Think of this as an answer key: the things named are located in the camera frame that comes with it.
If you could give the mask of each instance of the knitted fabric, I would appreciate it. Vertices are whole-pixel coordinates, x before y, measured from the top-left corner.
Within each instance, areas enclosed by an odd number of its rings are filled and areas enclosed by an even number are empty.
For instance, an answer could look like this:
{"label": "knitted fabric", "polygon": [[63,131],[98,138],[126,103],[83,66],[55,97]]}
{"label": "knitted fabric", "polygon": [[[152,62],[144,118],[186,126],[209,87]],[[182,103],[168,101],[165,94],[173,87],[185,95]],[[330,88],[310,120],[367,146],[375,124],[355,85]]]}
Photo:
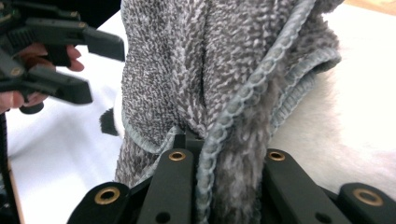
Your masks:
{"label": "knitted fabric", "polygon": [[340,57],[321,14],[342,0],[123,0],[129,51],[116,181],[155,172],[186,126],[205,139],[196,221],[257,223],[271,136]]}

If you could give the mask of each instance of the white table surface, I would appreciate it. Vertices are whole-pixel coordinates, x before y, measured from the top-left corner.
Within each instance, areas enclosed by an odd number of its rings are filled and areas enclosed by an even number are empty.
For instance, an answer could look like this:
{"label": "white table surface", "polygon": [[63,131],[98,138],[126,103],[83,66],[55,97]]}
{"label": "white table surface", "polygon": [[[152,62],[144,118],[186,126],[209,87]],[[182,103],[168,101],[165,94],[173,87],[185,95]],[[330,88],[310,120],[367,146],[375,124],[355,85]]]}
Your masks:
{"label": "white table surface", "polygon": [[[396,199],[396,17],[342,5],[326,18],[344,60],[319,77],[271,145],[322,187],[336,192],[360,181]],[[120,13],[101,30],[126,40]],[[92,104],[48,99],[38,114],[7,113],[8,154],[27,224],[65,223],[91,188],[114,177],[121,140],[101,133],[99,117],[114,105],[123,63],[78,48],[85,70],[62,71],[90,81]]]}

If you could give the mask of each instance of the hand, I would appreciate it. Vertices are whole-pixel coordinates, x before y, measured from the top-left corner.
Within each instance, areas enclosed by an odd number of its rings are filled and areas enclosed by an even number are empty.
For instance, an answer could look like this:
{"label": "hand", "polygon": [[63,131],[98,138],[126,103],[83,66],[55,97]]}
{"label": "hand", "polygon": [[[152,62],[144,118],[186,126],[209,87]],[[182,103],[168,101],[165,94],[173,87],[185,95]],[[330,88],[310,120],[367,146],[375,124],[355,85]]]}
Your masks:
{"label": "hand", "polygon": [[[20,57],[22,58],[27,69],[30,69],[37,64],[42,64],[55,70],[55,66],[51,62],[40,57],[46,56],[47,54],[48,53],[44,46],[37,43],[22,50],[20,52]],[[70,45],[67,46],[67,54],[69,55],[71,62],[71,66],[68,67],[68,69],[75,72],[82,71],[84,69],[84,65],[77,60],[77,58],[81,56],[79,51]],[[4,113],[10,108],[19,108],[23,105],[37,105],[43,102],[46,98],[47,95],[41,94],[39,92],[34,92],[28,95],[29,103],[25,103],[23,101],[21,93],[18,91],[0,92],[0,113]]]}

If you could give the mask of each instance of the wooden edge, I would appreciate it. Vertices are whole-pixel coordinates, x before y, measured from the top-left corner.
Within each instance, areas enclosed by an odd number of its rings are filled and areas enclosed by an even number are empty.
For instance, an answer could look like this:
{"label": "wooden edge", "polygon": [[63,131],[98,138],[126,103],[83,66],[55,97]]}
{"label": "wooden edge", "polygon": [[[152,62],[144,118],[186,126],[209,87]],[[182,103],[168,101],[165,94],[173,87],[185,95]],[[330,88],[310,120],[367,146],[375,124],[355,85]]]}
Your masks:
{"label": "wooden edge", "polygon": [[354,6],[354,7],[362,7],[373,11],[378,11],[382,13],[386,13],[392,16],[396,16],[396,1],[388,0],[388,1],[377,1],[377,0],[345,0],[345,4]]}
{"label": "wooden edge", "polygon": [[11,165],[10,165],[9,161],[8,161],[8,175],[9,175],[9,179],[11,180],[12,190],[14,191],[15,204],[17,205],[17,210],[18,210],[18,216],[20,218],[20,223],[21,224],[25,224],[25,221],[24,221],[24,218],[23,218],[22,209],[21,209],[20,195],[18,194],[17,185],[16,185],[16,182],[15,182],[15,178],[14,178],[14,175],[12,173],[12,169],[11,169]]}

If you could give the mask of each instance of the black tool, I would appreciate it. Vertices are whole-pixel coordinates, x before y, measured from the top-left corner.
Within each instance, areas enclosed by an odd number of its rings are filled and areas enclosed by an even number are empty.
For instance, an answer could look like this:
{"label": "black tool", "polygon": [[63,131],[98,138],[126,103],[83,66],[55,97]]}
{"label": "black tool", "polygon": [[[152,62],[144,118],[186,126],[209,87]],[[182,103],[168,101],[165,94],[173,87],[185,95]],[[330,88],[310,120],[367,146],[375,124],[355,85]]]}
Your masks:
{"label": "black tool", "polygon": [[[91,28],[78,12],[28,2],[2,1],[0,5],[0,91],[38,91],[73,104],[92,102],[88,82],[40,67],[25,69],[18,53],[33,43],[42,43],[54,65],[70,66],[66,45],[87,45],[90,53],[124,61],[121,38]],[[22,108],[27,114],[43,105]]]}
{"label": "black tool", "polygon": [[[192,171],[198,157],[193,155],[203,142],[189,132],[177,135],[174,148],[161,156],[152,178],[129,190],[114,182],[97,186],[77,206],[68,224],[194,223]],[[268,150],[262,178],[262,224],[390,224],[396,223],[395,212],[396,202],[379,189],[351,183],[336,195],[317,186],[288,153]]]}

